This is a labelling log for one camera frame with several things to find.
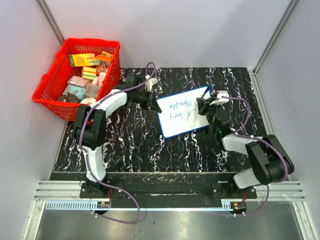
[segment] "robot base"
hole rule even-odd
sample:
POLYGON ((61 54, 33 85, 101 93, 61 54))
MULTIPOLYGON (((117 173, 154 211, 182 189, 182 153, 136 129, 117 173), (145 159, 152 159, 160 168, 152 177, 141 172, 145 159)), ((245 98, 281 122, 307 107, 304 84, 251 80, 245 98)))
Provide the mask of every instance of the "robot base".
MULTIPOLYGON (((107 184, 108 178, 105 175, 102 180, 103 183, 107 184)), ((80 198, 81 199, 98 199, 105 198, 108 196, 108 187, 101 185, 98 182, 90 181, 88 178, 85 178, 85 182, 81 185, 80 198)))
POLYGON ((228 181, 226 183, 212 183, 212 195, 214 199, 256 199, 257 193, 253 186, 239 189, 234 186, 235 183, 228 181))

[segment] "black table surface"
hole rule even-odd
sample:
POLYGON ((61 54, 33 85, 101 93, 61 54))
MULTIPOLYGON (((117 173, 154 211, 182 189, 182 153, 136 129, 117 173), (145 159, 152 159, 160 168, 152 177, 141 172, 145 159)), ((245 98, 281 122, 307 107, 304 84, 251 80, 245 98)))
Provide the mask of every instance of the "black table surface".
MULTIPOLYGON (((123 68, 144 78, 144 68, 123 68)), ((266 134, 249 73, 243 67, 157 68, 160 80, 157 98, 202 86, 213 92, 227 90, 232 97, 248 100, 251 117, 242 134, 266 134)), ((237 129, 247 114, 245 103, 231 100, 223 105, 230 112, 231 127, 237 129)), ((86 171, 84 156, 72 137, 73 122, 68 122, 54 172, 86 171)), ((107 172, 239 172, 250 167, 248 158, 236 152, 219 150, 210 131, 194 130, 165 139, 158 116, 135 103, 128 103, 107 119, 106 143, 102 148, 107 172)))

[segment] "small whiteboard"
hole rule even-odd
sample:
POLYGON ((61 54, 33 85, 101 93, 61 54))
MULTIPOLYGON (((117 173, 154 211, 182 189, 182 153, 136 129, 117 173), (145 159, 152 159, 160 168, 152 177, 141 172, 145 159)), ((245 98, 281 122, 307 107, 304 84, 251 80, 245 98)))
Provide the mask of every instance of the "small whiteboard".
MULTIPOLYGON (((208 88, 208 86, 203 86, 157 100, 162 110, 162 113, 158 113, 158 117, 164 138, 171 138, 208 126, 206 116, 198 114, 196 101, 196 98, 200 98, 208 88)), ((203 98, 208 99, 209 97, 210 91, 203 98)))

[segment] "small package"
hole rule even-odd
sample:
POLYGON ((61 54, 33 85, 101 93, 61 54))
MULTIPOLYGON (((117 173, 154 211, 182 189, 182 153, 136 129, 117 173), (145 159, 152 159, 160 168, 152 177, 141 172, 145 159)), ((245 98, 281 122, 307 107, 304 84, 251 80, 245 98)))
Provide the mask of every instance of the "small package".
POLYGON ((99 91, 100 91, 100 86, 89 84, 88 86, 86 86, 84 95, 87 98, 97 99, 99 91))
POLYGON ((102 51, 100 55, 102 55, 102 56, 107 56, 107 57, 109 57, 109 58, 113 58, 113 57, 114 57, 111 53, 108 53, 108 52, 106 52, 106 51, 102 51))
POLYGON ((102 83, 104 82, 106 78, 107 73, 106 72, 100 72, 99 74, 99 86, 102 86, 102 83))
POLYGON ((112 57, 98 55, 96 56, 96 59, 99 61, 99 64, 98 64, 99 67, 106 68, 106 69, 110 67, 112 57))
POLYGON ((80 76, 73 76, 68 81, 68 85, 73 85, 84 89, 87 87, 87 84, 90 84, 90 81, 80 76))
POLYGON ((72 54, 69 60, 71 67, 96 66, 100 63, 94 53, 72 54))
POLYGON ((92 84, 92 85, 95 85, 95 86, 98 86, 98 85, 99 85, 99 77, 96 76, 96 77, 92 80, 91 84, 92 84))
POLYGON ((70 92, 67 92, 67 93, 61 95, 57 101, 64 102, 64 103, 72 103, 72 104, 80 103, 80 99, 76 95, 74 95, 70 92))
POLYGON ((82 100, 84 100, 86 98, 85 91, 86 91, 85 88, 78 87, 78 86, 73 86, 73 85, 68 85, 66 87, 66 89, 64 90, 63 95, 65 95, 66 93, 71 93, 73 95, 76 95, 76 97, 80 101, 82 101, 82 100))
POLYGON ((107 73, 108 72, 108 68, 106 67, 100 67, 97 66, 96 67, 96 74, 99 75, 100 73, 107 73))
POLYGON ((96 102, 96 99, 92 98, 92 97, 89 97, 89 98, 86 98, 84 100, 82 100, 80 103, 81 104, 94 104, 96 102))
POLYGON ((84 66, 82 68, 82 77, 84 79, 93 80, 97 76, 97 69, 94 67, 84 66))

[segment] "measurement strip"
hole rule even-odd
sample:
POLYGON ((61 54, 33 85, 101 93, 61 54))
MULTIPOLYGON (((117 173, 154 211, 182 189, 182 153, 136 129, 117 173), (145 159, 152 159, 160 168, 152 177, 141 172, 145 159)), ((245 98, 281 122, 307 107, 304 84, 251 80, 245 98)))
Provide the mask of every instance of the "measurement strip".
MULTIPOLYGON (((233 211, 230 201, 221 200, 222 207, 168 207, 168 208, 140 208, 141 211, 162 212, 214 212, 233 211)), ((108 201, 97 200, 47 200, 47 210, 87 210, 87 211, 137 211, 136 208, 109 208, 108 201)))
POLYGON ((50 200, 46 201, 45 209, 101 211, 109 209, 109 202, 95 200, 50 200))

